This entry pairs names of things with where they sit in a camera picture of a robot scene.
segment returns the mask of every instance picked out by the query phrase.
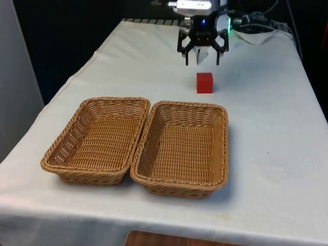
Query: white cloth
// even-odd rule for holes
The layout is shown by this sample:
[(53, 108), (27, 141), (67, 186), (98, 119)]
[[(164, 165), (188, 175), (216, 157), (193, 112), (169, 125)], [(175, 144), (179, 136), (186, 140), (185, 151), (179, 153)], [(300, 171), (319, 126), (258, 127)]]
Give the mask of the white cloth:
[[(178, 28), (122, 22), (60, 89), (0, 164), (0, 243), (122, 245), (131, 230), (245, 245), (328, 244), (328, 127), (294, 44), (230, 34), (200, 66), (176, 52)], [(196, 93), (212, 72), (214, 94)], [(40, 160), (78, 105), (97, 96), (215, 103), (229, 113), (228, 184), (206, 200), (68, 185)]]

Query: woven basket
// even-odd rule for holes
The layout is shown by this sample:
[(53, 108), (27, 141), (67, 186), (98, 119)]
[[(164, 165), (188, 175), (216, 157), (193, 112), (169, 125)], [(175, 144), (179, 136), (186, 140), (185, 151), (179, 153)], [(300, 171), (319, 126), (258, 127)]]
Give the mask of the woven basket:
[(41, 167), (66, 183), (118, 185), (129, 169), (150, 102), (99, 97), (82, 102)]
[(202, 199), (228, 179), (228, 114), (218, 105), (162, 101), (147, 119), (131, 177), (154, 194)]

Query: red cube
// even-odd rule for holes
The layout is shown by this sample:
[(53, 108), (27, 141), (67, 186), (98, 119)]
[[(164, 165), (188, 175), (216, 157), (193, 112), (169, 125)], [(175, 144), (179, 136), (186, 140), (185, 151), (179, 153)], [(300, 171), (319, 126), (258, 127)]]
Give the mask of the red cube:
[(197, 73), (197, 93), (213, 93), (212, 73)]

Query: cable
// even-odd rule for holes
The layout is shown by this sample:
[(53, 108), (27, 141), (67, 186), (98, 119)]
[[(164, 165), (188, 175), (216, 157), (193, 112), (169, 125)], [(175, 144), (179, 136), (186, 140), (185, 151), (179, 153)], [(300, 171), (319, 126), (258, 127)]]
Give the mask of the cable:
[(296, 24), (295, 24), (292, 8), (291, 8), (291, 5), (289, 3), (289, 0), (286, 0), (286, 2), (287, 2), (287, 8), (288, 8), (289, 14), (290, 14), (291, 19), (292, 19), (293, 28), (294, 28), (294, 31), (295, 31), (296, 41), (297, 41), (297, 45), (298, 45), (299, 58), (301, 59), (301, 61), (303, 61), (303, 53), (302, 53), (301, 42), (299, 40), (298, 32), (297, 32), (297, 29), (296, 29)]
[[(271, 12), (271, 11), (272, 11), (272, 10), (278, 5), (278, 3), (279, 3), (279, 0), (276, 0), (276, 2), (274, 3), (274, 5), (272, 5), (269, 9), (263, 11), (262, 14), (265, 15), (265, 14)], [(243, 4), (241, 4), (241, 1), (240, 1), (240, 0), (238, 0), (238, 4), (239, 4), (241, 10), (242, 10), (243, 12), (245, 12), (245, 7), (244, 7)]]
[[(288, 37), (290, 38), (289, 34), (286, 33), (286, 32), (284, 32), (284, 31), (282, 31), (282, 30), (279, 30), (279, 29), (276, 29), (276, 28), (273, 28), (273, 27), (268, 27), (268, 26), (261, 25), (261, 24), (247, 24), (247, 25), (241, 25), (241, 26), (239, 26), (239, 27), (240, 27), (240, 28), (243, 28), (243, 27), (264, 27), (264, 28), (267, 28), (267, 29), (272, 30), (272, 31), (278, 31), (278, 32), (281, 32), (281, 33), (285, 34), (286, 36), (288, 36)], [(295, 47), (296, 47), (296, 44), (295, 44), (295, 37), (294, 37), (294, 34), (293, 34), (293, 33), (292, 33), (292, 37), (293, 37), (294, 45), (295, 45)]]
[(279, 0), (277, 0), (277, 1), (275, 2), (275, 4), (272, 5), (271, 8), (265, 10), (265, 11), (263, 12), (263, 15), (266, 15), (267, 13), (271, 12), (271, 11), (272, 11), (272, 10), (278, 5), (278, 3), (279, 3)]

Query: tablecloth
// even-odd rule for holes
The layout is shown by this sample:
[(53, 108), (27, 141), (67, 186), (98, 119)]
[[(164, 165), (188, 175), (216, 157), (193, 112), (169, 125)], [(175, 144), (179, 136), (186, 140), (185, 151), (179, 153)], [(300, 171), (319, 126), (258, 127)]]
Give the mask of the tablecloth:
[[(189, 66), (178, 27), (121, 22), (60, 89), (0, 164), (0, 243), (122, 245), (131, 230), (244, 245), (328, 245), (328, 127), (292, 40), (254, 46), (230, 33), (230, 51)], [(196, 93), (212, 72), (214, 93)], [(40, 167), (87, 98), (142, 96), (224, 106), (227, 185), (206, 200), (155, 196), (126, 178), (117, 187), (68, 185)]]

